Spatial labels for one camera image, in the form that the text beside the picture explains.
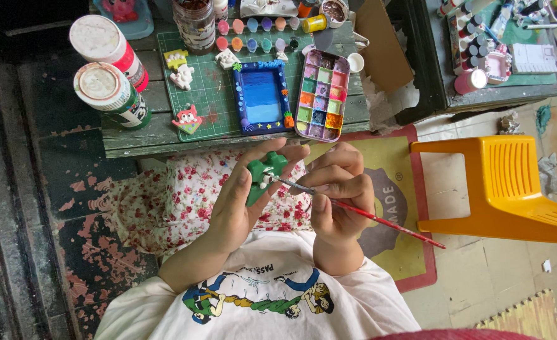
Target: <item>green cutting mat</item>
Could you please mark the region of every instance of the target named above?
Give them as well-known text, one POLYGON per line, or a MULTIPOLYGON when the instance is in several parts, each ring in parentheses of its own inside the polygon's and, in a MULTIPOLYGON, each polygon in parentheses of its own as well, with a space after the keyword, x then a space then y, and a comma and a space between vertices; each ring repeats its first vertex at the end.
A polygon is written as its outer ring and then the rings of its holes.
MULTIPOLYGON (((484 19, 485 23, 490 23, 495 20, 501 11, 501 5, 503 0, 496 0, 492 4, 486 6, 479 14, 484 19)), ((526 24, 531 24, 529 19, 526 19, 526 24)), ((511 43, 527 43, 531 45, 553 45, 549 41, 547 35, 547 30, 525 30, 522 27, 518 27, 513 19, 509 19, 505 32, 503 33, 503 38, 501 38, 501 43, 510 45, 511 43)), ((500 85, 488 84, 486 87, 503 87, 503 86, 516 86, 516 85, 548 85, 555 84, 557 79, 555 74, 512 74, 509 76, 508 81, 500 85)))
MULTIPOLYGON (((264 53, 261 48, 262 40, 264 38, 270 39, 274 42, 278 38, 285 40, 289 44, 291 37, 298 37, 300 48, 297 52, 285 51, 289 61, 284 67, 284 73, 287 79, 287 89, 289 89, 289 100, 291 111, 294 110, 297 104, 297 98, 301 83, 301 71, 305 61, 304 55, 301 50, 313 43, 312 35, 304 33, 301 27, 294 31, 287 26, 284 31, 278 31, 274 27, 270 32, 262 30, 261 26, 255 33, 249 32, 247 27, 242 34, 237 35, 230 30, 226 35, 226 39, 230 43, 232 39, 238 36, 243 40, 243 49, 239 52, 234 52, 234 55, 243 62, 257 62, 257 61, 270 61, 274 60, 276 50, 273 49, 270 53, 264 53), (247 50, 247 40, 255 39, 258 43, 258 48, 255 53, 249 53, 247 50)), ((177 87, 173 81, 169 79, 172 71, 167 67, 163 59, 163 53, 177 49, 186 50, 184 41, 180 38, 178 31, 162 32, 157 34, 157 41, 159 42, 160 56, 164 65, 164 73, 169 92, 170 102, 172 103, 173 116, 181 110, 190 108, 191 104, 196 107, 199 117, 203 118, 203 124, 192 135, 177 128, 177 135, 181 142, 192 142, 195 140, 212 139, 218 136, 239 136, 241 135, 241 126, 239 115, 234 107, 233 95, 233 71, 223 70, 220 62, 214 60, 215 56, 220 53, 217 48, 205 56, 195 56, 190 54, 186 57, 189 67, 194 67, 193 81, 190 83, 191 90, 186 91, 177 87)))

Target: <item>blue picture frame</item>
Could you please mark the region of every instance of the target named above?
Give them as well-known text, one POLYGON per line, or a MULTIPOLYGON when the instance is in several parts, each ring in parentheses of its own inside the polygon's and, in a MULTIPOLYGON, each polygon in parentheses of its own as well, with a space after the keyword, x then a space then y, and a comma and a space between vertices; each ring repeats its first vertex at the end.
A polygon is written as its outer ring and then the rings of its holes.
POLYGON ((285 127, 284 121, 286 116, 291 116, 291 110, 288 98, 287 81, 284 76, 284 62, 282 60, 273 60, 270 62, 246 62, 243 64, 233 64, 234 75, 234 103, 237 112, 239 113, 239 120, 241 124, 241 131, 243 135, 259 135, 268 133, 281 133, 286 131, 293 131, 293 127, 285 127), (278 102, 280 104, 281 120, 270 120, 268 122, 256 121, 250 123, 250 116, 248 115, 247 106, 247 90, 243 82, 244 73, 268 73, 271 72, 274 81, 274 88, 277 91, 278 102))

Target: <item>red paintbrush handle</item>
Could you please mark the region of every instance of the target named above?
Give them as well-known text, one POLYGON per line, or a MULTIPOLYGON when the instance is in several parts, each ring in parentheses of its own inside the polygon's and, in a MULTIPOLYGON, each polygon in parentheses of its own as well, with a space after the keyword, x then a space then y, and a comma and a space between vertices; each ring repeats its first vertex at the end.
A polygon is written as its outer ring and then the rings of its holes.
POLYGON ((342 207, 342 208, 344 208, 344 209, 353 211, 353 212, 355 212, 355 213, 357 213, 357 214, 359 214, 359 215, 365 216, 366 218, 368 218, 368 219, 370 219, 370 220, 379 222, 379 223, 383 224, 384 226, 388 226, 388 227, 390 227, 390 228, 394 228, 394 229, 396 229, 396 230, 398 230, 398 231, 401 231, 401 232, 403 232, 403 233, 405 233, 405 234, 411 235, 411 236, 413 236, 413 237, 415 237, 415 238, 418 238, 418 239, 422 240, 423 242, 426 242, 426 243, 431 244, 432 246, 436 246, 436 247, 442 248, 442 249, 446 249, 446 248, 447 248, 447 247, 445 247, 445 246, 444 246, 443 244, 441 244, 441 243, 438 243, 438 242, 436 242, 436 241, 434 241, 434 240, 432 240, 432 239, 429 239, 429 238, 427 238, 427 237, 425 237, 425 236, 423 236, 423 235, 419 235, 419 234, 417 234, 416 232, 413 232, 413 231, 408 230, 407 228, 403 228, 403 227, 399 226, 398 224, 394 224, 394 223, 392 223, 392 222, 390 222, 390 221, 384 220, 383 218, 379 218, 379 217, 373 215, 372 213, 368 213, 368 212, 366 212, 366 211, 364 211, 364 210, 362 210, 362 209, 358 209, 357 207, 353 207, 353 206, 351 206, 351 205, 348 205, 348 204, 346 204, 346 203, 343 203, 342 201, 338 201, 338 200, 336 200, 335 198, 329 198, 329 199, 331 200, 331 203, 333 203, 334 205, 337 205, 338 207, 342 207))

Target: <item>hand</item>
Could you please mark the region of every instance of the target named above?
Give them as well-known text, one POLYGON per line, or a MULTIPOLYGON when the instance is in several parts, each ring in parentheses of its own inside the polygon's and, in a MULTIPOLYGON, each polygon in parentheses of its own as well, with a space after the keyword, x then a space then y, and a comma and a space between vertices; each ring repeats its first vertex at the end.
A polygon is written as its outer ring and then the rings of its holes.
POLYGON ((233 173, 222 186, 217 197, 216 204, 211 212, 210 225, 205 238, 210 249, 220 252, 232 252, 237 250, 247 238, 247 235, 256 224, 262 210, 270 201, 270 197, 280 188, 281 182, 274 182, 269 189, 251 207, 245 206, 247 195, 251 188, 251 174, 247 170, 247 164, 252 160, 261 159, 270 151, 285 156, 289 163, 283 168, 282 177, 286 178, 293 167, 300 160, 310 154, 308 145, 285 146, 287 139, 277 138, 267 140, 244 154, 233 173))
MULTIPOLYGON (((371 224, 366 217, 332 206, 328 197, 374 213, 374 191, 371 178, 363 174, 363 155, 352 145, 337 143, 314 160, 297 184, 316 190, 312 200, 311 223, 317 238, 334 246, 356 241, 358 233, 371 224)), ((290 193, 301 191, 291 188, 290 193)))

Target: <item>yellow puzzle piece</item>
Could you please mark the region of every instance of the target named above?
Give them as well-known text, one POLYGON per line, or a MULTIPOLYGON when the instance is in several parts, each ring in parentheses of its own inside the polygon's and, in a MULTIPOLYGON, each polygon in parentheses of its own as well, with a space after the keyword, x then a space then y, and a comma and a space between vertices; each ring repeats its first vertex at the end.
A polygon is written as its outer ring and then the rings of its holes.
POLYGON ((163 53, 163 59, 165 59, 167 67, 169 69, 177 71, 177 68, 186 64, 186 57, 188 56, 188 51, 173 50, 163 53))

